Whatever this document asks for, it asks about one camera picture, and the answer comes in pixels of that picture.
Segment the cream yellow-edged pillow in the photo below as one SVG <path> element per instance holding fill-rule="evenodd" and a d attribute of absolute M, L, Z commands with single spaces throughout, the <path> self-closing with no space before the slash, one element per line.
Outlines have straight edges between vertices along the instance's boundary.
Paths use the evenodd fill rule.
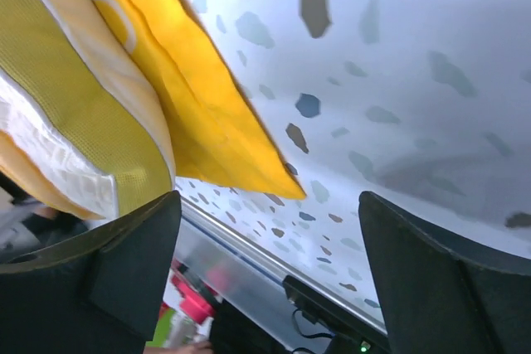
<path fill-rule="evenodd" d="M 1 169 L 86 220 L 172 191 L 158 96 L 92 0 L 1 0 Z"/>

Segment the yellow pillowcase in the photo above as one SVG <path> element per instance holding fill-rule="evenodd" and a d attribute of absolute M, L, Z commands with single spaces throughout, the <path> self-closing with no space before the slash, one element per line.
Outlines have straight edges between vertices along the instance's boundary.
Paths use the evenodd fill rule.
<path fill-rule="evenodd" d="M 185 0 L 93 1 L 158 94 L 180 177 L 304 198 Z"/>

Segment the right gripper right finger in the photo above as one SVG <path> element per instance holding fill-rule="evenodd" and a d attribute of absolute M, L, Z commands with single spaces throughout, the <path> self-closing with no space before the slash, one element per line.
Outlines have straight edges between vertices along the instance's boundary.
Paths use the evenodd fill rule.
<path fill-rule="evenodd" d="M 393 353 L 528 353 L 530 261 L 373 192 L 358 217 Z"/>

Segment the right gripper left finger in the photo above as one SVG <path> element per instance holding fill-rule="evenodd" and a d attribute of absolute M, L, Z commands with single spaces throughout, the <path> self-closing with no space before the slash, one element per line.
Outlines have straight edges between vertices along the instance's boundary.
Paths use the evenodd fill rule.
<path fill-rule="evenodd" d="M 168 192 L 1 266 L 3 353 L 141 353 L 152 340 L 182 215 Z"/>

